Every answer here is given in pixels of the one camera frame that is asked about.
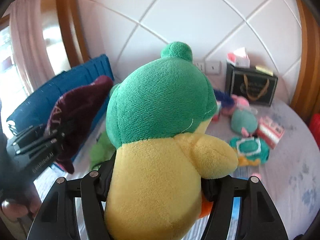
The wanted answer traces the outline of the person's left hand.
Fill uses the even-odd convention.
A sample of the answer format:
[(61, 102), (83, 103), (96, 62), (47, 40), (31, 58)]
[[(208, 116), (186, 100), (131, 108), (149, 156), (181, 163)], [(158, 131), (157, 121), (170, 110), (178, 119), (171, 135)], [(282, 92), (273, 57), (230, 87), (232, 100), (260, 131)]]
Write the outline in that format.
[(8, 220), (15, 222), (18, 218), (27, 216), (29, 213), (32, 214), (33, 218), (37, 215), (42, 204), (38, 191), (34, 184), (31, 184), (28, 191), (27, 206), (22, 205), (22, 202), (17, 202), (16, 200), (5, 200), (1, 204), (1, 210)]

